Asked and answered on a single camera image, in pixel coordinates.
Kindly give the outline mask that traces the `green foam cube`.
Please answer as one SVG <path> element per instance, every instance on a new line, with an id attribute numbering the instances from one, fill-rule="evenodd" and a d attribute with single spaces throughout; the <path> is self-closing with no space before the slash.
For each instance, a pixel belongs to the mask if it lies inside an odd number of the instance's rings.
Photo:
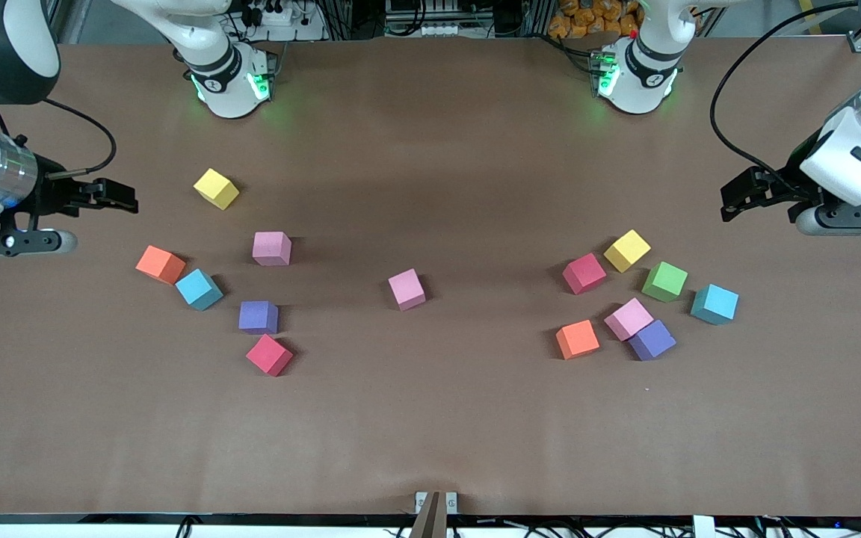
<path id="1" fill-rule="evenodd" d="M 659 302 L 669 303 L 682 294 L 689 273 L 665 260 L 649 270 L 641 292 Z"/>

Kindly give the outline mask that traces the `yellow foam cube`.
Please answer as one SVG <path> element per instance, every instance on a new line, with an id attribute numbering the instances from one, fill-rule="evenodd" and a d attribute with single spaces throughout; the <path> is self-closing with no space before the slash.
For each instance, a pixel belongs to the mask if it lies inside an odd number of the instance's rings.
<path id="1" fill-rule="evenodd" d="M 206 201 L 225 211 L 240 195 L 232 180 L 213 168 L 206 170 L 194 182 L 194 190 Z"/>
<path id="2" fill-rule="evenodd" d="M 602 255 L 616 271 L 625 273 L 649 251 L 649 242 L 636 229 L 630 229 L 625 235 L 613 241 Z"/>

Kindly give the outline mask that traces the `orange foam cube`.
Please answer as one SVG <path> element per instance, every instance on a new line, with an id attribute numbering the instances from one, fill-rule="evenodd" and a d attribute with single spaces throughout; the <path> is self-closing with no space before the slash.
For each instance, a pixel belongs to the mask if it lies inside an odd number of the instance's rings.
<path id="1" fill-rule="evenodd" d="M 589 320 L 561 327 L 556 332 L 555 339 L 564 360 L 588 355 L 600 348 L 595 328 Z"/>
<path id="2" fill-rule="evenodd" d="M 185 266 L 187 262 L 180 256 L 154 245 L 148 245 L 135 265 L 135 269 L 156 279 L 157 282 L 175 285 L 181 279 Z"/>

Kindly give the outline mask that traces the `purple foam cube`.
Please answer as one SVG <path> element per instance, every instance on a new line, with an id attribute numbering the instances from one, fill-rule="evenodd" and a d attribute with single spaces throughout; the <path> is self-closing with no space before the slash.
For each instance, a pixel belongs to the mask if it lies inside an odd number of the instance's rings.
<path id="1" fill-rule="evenodd" d="M 626 343 L 632 348 L 637 359 L 645 362 L 655 360 L 672 350 L 677 345 L 677 340 L 663 321 L 654 320 L 629 337 Z"/>
<path id="2" fill-rule="evenodd" d="M 267 300 L 248 300 L 240 303 L 237 327 L 243 333 L 274 335 L 278 333 L 280 311 Z"/>

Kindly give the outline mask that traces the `pink foam cube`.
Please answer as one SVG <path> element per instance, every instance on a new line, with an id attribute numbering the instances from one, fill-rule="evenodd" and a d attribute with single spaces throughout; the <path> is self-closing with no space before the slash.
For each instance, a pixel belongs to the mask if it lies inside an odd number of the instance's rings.
<path id="1" fill-rule="evenodd" d="M 420 282 L 416 269 L 410 268 L 402 273 L 397 273 L 387 282 L 389 288 L 392 289 L 394 302 L 401 311 L 407 311 L 426 303 L 426 291 Z"/>
<path id="2" fill-rule="evenodd" d="M 288 266 L 291 261 L 291 239 L 281 231 L 254 232 L 250 254 L 261 266 Z"/>
<path id="3" fill-rule="evenodd" d="M 633 297 L 605 317 L 604 323 L 619 341 L 628 341 L 654 320 L 642 302 Z"/>

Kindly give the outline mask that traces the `white power strip with plugs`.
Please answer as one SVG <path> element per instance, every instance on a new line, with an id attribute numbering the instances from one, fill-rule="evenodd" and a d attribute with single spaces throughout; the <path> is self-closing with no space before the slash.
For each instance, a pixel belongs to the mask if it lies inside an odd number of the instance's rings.
<path id="1" fill-rule="evenodd" d="M 243 41 L 320 41 L 330 37 L 313 0 L 232 0 L 223 28 Z"/>

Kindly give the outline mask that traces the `small metal bracket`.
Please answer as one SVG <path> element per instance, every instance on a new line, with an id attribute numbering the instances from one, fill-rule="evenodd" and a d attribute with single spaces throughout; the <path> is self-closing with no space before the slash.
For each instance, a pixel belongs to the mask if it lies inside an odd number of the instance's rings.
<path id="1" fill-rule="evenodd" d="M 414 514 L 419 513 L 428 496 L 430 496 L 430 493 L 427 491 L 419 491 L 414 495 Z M 439 503 L 445 505 L 445 511 L 447 511 L 448 515 L 459 514 L 458 501 L 459 497 L 456 492 L 441 492 L 439 495 Z"/>

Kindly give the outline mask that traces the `red foam cube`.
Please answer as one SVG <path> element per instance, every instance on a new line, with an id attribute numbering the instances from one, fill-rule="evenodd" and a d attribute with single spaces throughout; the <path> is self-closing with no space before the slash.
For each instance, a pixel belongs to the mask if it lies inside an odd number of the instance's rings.
<path id="1" fill-rule="evenodd" d="M 607 271 L 595 254 L 587 254 L 568 262 L 561 276 L 574 295 L 581 295 L 601 285 L 607 279 Z"/>
<path id="2" fill-rule="evenodd" d="M 264 334 L 259 337 L 259 340 L 247 351 L 245 356 L 263 374 L 279 376 L 290 364 L 294 352 L 270 335 Z"/>

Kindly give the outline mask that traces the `brown wooden stick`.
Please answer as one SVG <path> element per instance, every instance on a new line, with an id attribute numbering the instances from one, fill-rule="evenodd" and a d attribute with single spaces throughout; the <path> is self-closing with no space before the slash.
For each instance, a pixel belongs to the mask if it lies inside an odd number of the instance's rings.
<path id="1" fill-rule="evenodd" d="M 448 538 L 448 514 L 445 505 L 439 503 L 440 493 L 430 492 L 407 538 Z"/>

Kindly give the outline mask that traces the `brown paper table cover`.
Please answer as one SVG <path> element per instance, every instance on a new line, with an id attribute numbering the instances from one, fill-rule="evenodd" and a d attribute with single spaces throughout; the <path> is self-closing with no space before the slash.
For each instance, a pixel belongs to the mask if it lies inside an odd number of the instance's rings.
<path id="1" fill-rule="evenodd" d="M 75 252 L 0 258 L 0 512 L 861 514 L 861 236 L 786 208 L 720 220 L 746 167 L 710 129 L 747 40 L 691 46 L 673 94 L 629 116 L 536 40 L 290 46 L 240 120 L 196 99 L 170 46 L 65 46 L 52 98 L 117 138 L 105 175 L 140 214 L 50 217 Z M 213 168 L 225 211 L 194 190 Z M 602 255 L 630 229 L 650 251 Z M 254 232 L 291 239 L 288 266 Z M 135 269 L 201 269 L 205 311 Z M 571 260 L 607 279 L 574 295 Z M 663 261 L 679 299 L 641 292 Z M 426 303 L 387 280 L 414 268 Z M 735 320 L 690 315 L 701 288 Z M 605 317 L 636 297 L 677 345 L 640 361 Z M 279 376 L 240 303 L 278 306 Z M 600 348 L 561 357 L 589 320 Z"/>

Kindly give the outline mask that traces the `bag of orange items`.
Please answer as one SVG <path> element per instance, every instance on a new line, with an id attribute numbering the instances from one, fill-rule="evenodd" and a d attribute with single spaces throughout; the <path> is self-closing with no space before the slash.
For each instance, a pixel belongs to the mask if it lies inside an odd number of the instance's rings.
<path id="1" fill-rule="evenodd" d="M 597 33 L 635 37 L 645 14 L 638 0 L 558 0 L 547 34 L 555 40 L 577 40 Z"/>

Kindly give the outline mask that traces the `teal foam cube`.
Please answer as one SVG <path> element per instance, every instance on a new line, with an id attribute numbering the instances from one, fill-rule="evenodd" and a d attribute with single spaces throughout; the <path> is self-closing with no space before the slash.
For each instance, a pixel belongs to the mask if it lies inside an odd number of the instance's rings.
<path id="1" fill-rule="evenodd" d="M 713 326 L 724 326 L 735 320 L 738 302 L 739 295 L 734 291 L 707 285 L 694 296 L 690 315 Z"/>
<path id="2" fill-rule="evenodd" d="M 185 303 L 197 311 L 209 309 L 224 297 L 212 277 L 199 268 L 178 279 L 175 287 Z"/>

